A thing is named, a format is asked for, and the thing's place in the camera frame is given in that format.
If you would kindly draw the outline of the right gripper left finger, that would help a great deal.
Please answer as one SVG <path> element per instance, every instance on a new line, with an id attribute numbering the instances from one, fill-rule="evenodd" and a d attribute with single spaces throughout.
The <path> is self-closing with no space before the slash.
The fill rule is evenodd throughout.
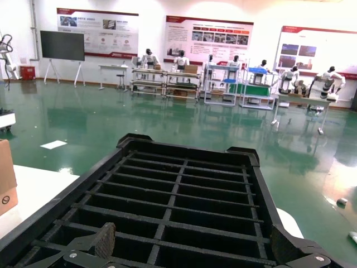
<path id="1" fill-rule="evenodd" d="M 15 267 L 116 267 L 111 260 L 114 223 L 105 223 L 97 232 L 75 237 L 66 245 L 35 240 L 32 246 Z"/>

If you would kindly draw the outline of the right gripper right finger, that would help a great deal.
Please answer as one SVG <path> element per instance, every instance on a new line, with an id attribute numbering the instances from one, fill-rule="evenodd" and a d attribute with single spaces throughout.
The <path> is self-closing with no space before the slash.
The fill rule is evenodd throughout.
<path id="1" fill-rule="evenodd" d="M 355 267 L 332 257 L 314 241 L 292 236 L 280 224 L 272 226 L 271 247 L 278 267 Z"/>

